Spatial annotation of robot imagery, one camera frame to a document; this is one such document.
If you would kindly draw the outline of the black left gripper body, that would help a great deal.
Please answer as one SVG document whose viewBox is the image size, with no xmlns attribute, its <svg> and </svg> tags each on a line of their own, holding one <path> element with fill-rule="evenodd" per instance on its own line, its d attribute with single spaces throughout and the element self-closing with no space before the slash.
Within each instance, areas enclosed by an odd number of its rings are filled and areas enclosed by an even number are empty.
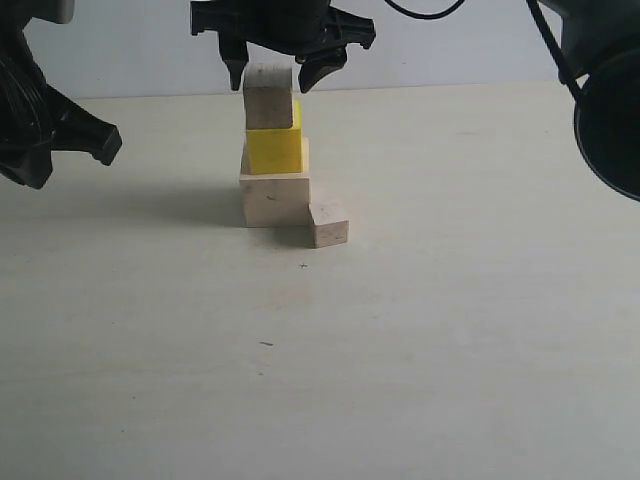
<svg viewBox="0 0 640 480">
<path fill-rule="evenodd" d="M 1 151 L 41 146 L 52 150 L 49 85 L 24 35 L 34 19 L 33 2 L 1 3 Z"/>
</svg>

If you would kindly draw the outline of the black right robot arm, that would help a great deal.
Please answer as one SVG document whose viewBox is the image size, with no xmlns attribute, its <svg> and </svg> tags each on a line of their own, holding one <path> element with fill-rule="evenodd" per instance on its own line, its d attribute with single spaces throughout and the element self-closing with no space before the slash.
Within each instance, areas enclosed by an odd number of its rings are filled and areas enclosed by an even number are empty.
<svg viewBox="0 0 640 480">
<path fill-rule="evenodd" d="M 532 19 L 574 100 L 582 157 L 609 188 L 639 198 L 639 4 L 530 1 Z M 302 92 L 344 67 L 346 48 L 368 49 L 374 22 L 328 1 L 193 1 L 191 33 L 218 35 L 233 90 L 249 62 L 248 44 L 294 57 Z"/>
</svg>

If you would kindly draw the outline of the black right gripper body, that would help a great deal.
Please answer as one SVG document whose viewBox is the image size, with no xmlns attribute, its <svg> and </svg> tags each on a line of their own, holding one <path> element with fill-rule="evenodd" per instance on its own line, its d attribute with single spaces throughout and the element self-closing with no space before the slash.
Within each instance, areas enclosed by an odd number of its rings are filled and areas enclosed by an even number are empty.
<svg viewBox="0 0 640 480">
<path fill-rule="evenodd" d="M 316 52 L 358 44 L 371 47 L 375 26 L 335 8 L 329 1 L 192 1 L 191 33 L 214 31 L 232 45 L 248 43 L 286 55 Z"/>
</svg>

